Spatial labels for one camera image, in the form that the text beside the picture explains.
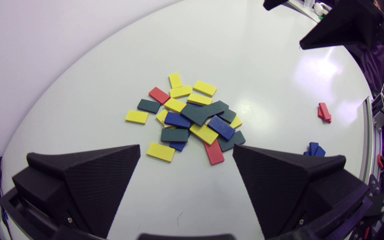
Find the red block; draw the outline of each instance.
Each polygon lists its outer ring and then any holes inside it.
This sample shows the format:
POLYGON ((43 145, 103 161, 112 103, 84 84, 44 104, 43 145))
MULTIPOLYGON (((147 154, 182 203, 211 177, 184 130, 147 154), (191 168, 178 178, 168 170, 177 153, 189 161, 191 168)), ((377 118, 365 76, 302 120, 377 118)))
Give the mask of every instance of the red block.
POLYGON ((326 122, 331 123, 331 114, 328 112, 328 109, 327 109, 327 106, 325 105, 325 103, 320 102, 318 105, 320 106, 319 109, 321 109, 323 119, 326 122))
POLYGON ((170 99, 170 96, 168 94, 164 93, 161 89, 157 87, 154 87, 154 89, 149 92, 149 96, 153 97, 155 100, 157 100, 157 102, 161 104, 164 104, 168 101, 168 99, 170 99))
POLYGON ((323 118, 323 113, 321 112, 321 108, 318 108, 318 117, 323 118))
POLYGON ((204 142, 204 147, 207 151, 208 159, 210 160, 211 165, 224 161, 224 157, 217 140, 214 141, 211 145, 208 145, 204 142))
POLYGON ((380 160, 380 156, 381 156, 381 154, 379 153, 379 154, 377 155, 377 164, 379 165, 380 168, 383 168, 383 163, 382 163, 381 160, 380 160))

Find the textured black surface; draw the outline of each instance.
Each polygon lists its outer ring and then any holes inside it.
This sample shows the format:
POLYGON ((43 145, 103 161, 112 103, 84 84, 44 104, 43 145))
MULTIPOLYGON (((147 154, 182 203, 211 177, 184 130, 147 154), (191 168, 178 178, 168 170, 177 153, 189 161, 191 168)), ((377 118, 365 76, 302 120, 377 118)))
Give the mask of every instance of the textured black surface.
POLYGON ((236 116, 236 112, 230 109, 226 109, 222 114, 218 114, 218 116, 228 123, 231 123, 236 116))
POLYGON ((187 142, 188 129, 162 129, 161 142, 187 142))
POLYGON ((192 122, 202 125, 205 120, 207 119, 207 115, 204 114, 202 111, 200 111, 198 108, 195 108, 194 106, 190 104, 186 104, 186 106, 182 109, 180 112, 183 116, 187 117, 192 122))
POLYGON ((265 238, 278 235, 311 179, 343 169, 343 156, 316 158, 235 145, 233 150, 265 238))
POLYGON ((225 138, 218 136, 217 141, 220 145, 221 151, 224 152, 233 148, 235 144, 245 143, 245 138, 242 135, 241 131, 236 131, 229 140, 226 140, 225 138))
POLYGON ((142 234, 137 240, 235 240, 230 234, 215 235, 215 236, 200 236, 200 237, 175 237, 142 234))
POLYGON ((66 182, 91 233, 106 238, 140 157, 131 145, 65 155, 29 153, 29 166, 66 182))
POLYGON ((142 99, 139 102, 139 105, 137 105, 137 109, 148 111, 151 113, 157 113, 160 109, 161 104, 159 102, 149 101, 142 99))

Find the wooden block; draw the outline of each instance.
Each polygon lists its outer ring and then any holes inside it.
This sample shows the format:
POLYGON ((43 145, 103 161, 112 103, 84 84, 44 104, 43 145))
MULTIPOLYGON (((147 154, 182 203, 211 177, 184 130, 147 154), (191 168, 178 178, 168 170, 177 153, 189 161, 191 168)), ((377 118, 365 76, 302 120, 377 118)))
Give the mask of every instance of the wooden block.
POLYGON ((186 142, 182 143, 182 142, 171 142, 170 143, 170 147, 176 149, 177 151, 182 151, 183 148, 185 147, 186 145, 186 142))
POLYGON ((209 145, 211 145, 218 137, 217 132, 213 131, 206 125, 198 126, 198 124, 194 123, 189 130, 209 145))
POLYGON ((174 112, 169 112, 167 114, 164 123, 185 129, 188 129, 191 126, 191 122, 189 121, 189 119, 174 112))
POLYGON ((217 141, 220 145, 220 149, 222 152, 232 149, 235 144, 243 144, 245 143, 245 138, 242 135, 241 131, 236 131, 230 140, 226 140, 225 138, 218 137, 217 141))
POLYGON ((165 124, 164 123, 164 120, 167 116, 167 111, 165 109, 163 109, 159 114, 157 114, 155 117, 158 119, 158 121, 164 126, 164 128, 171 128, 173 127, 172 125, 169 125, 169 124, 165 124))
POLYGON ((323 113, 321 112, 321 108, 318 107, 318 117, 324 119, 323 113))
POLYGON ((226 109, 222 114, 218 114, 218 116, 228 123, 231 123, 236 116, 236 112, 230 109, 226 109))
POLYGON ((318 146, 319 146, 318 143, 314 143, 314 142, 309 143, 309 152, 311 152, 312 156, 315 156, 315 154, 317 153, 318 146))
POLYGON ((207 117, 211 117, 216 114, 220 114, 224 112, 224 107, 221 101, 213 102, 212 104, 203 106, 199 108, 207 117))
POLYGON ((235 129, 229 126, 218 116, 213 116, 207 126, 217 132, 220 136, 224 137, 226 140, 229 140, 235 133, 235 129))
POLYGON ((323 115, 323 119, 324 120, 331 119, 331 114, 328 112, 326 104, 324 102, 320 102, 320 103, 318 103, 318 105, 320 106, 321 113, 323 115))
POLYGON ((129 110, 125 117, 125 121, 145 124, 148 115, 147 112, 129 110))
POLYGON ((206 97, 198 94, 190 94, 187 99, 187 102, 195 103, 201 106, 209 105, 212 101, 213 99, 211 97, 206 97))
POLYGON ((170 79, 171 88, 178 88, 183 86, 179 73, 171 73, 168 75, 168 78, 170 79))
POLYGON ((162 129, 161 142, 187 142, 187 129, 162 129))
POLYGON ((193 89, 210 97, 212 97, 217 90, 215 86, 201 81, 196 81, 195 85, 193 85, 193 89))
POLYGON ((211 145, 204 142, 204 147, 211 165, 224 161, 223 153, 217 141, 214 141, 211 145))
POLYGON ((192 93, 191 85, 181 86, 178 88, 172 88, 170 89, 170 97, 177 98, 177 97, 184 97, 192 93))
POLYGON ((233 129, 235 129, 235 128, 241 126, 241 124, 242 124, 241 119, 239 119, 238 115, 236 115, 236 116, 233 118, 233 120, 232 120, 232 122, 230 123, 229 126, 231 126, 233 129))
POLYGON ((159 102, 149 101, 146 99, 142 99, 137 105, 137 109, 148 111, 151 113, 157 113, 160 109, 161 104, 159 102))
POLYGON ((204 124, 208 126, 208 123, 211 121, 211 118, 207 118, 207 120, 205 120, 204 124))
POLYGON ((207 119, 207 115, 205 115, 202 111, 195 108, 192 105, 186 104, 186 106, 180 112, 183 116, 187 117, 192 122, 202 125, 204 121, 207 119))
POLYGON ((166 103, 164 103, 164 106, 173 112, 180 113, 182 109, 186 106, 186 103, 180 102, 179 100, 174 98, 170 98, 166 103))
POLYGON ((321 146, 318 146, 315 156, 317 156, 317 157, 325 156, 325 151, 321 146))
POLYGON ((149 145, 149 148, 146 154, 152 157, 156 157, 156 158, 171 162, 174 152, 175 152, 174 148, 160 145, 157 143, 151 143, 149 145))
POLYGON ((170 96, 166 93, 164 93, 161 89, 154 87, 149 92, 149 96, 153 97, 157 102, 164 104, 168 99, 170 99, 170 96))

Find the blue block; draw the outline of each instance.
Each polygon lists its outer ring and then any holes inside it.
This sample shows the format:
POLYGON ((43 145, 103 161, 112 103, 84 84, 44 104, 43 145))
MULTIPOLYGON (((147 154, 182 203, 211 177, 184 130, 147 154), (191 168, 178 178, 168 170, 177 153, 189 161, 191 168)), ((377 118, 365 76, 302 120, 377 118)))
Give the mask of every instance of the blue block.
POLYGON ((315 156, 317 153, 318 143, 310 142, 309 143, 309 152, 311 152, 311 156, 315 156))
POLYGON ((174 112, 167 113, 164 123, 184 129, 188 129, 191 126, 189 119, 174 112))
POLYGON ((213 129, 226 140, 229 140, 235 133, 235 129, 225 123, 217 115, 213 116, 213 118, 208 122, 207 126, 213 129))
POLYGON ((195 103, 190 103, 190 102, 187 102, 186 104, 192 105, 195 108, 201 108, 202 107, 201 105, 198 105, 198 104, 195 104, 195 103))
POLYGON ((181 142, 171 142, 170 147, 176 149, 177 151, 182 151, 183 148, 185 147, 186 143, 181 143, 181 142))
POLYGON ((325 151, 324 151, 324 149, 323 149, 322 147, 318 146, 318 148, 317 148, 317 152, 316 152, 315 156, 317 156, 317 157, 323 157, 323 156, 325 156, 325 151))

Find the table surface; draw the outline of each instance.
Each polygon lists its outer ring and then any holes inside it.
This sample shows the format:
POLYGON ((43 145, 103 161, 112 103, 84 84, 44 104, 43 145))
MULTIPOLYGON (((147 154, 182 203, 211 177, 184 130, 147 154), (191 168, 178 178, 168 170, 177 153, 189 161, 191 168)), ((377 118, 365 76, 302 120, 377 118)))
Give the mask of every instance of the table surface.
MULTIPOLYGON (((211 166, 202 141, 191 135, 172 163, 157 160, 145 154, 151 141, 159 143, 154 114, 144 126, 124 118, 155 86, 168 91, 168 74, 179 72, 184 85, 201 80, 218 87, 213 99, 243 120, 238 130, 246 145, 302 154, 310 141, 319 142, 326 155, 345 155, 346 169, 359 176, 361 102, 369 87, 344 47, 300 49, 315 24, 285 6, 268 12, 261 0, 186 0, 137 21, 77 61, 27 114, 3 156, 4 192, 27 166, 28 152, 138 143, 142 156, 109 239, 143 232, 262 239, 232 150, 211 166), (327 104, 331 124, 317 117, 319 102, 327 104)), ((15 239, 25 238, 9 222, 15 239)))

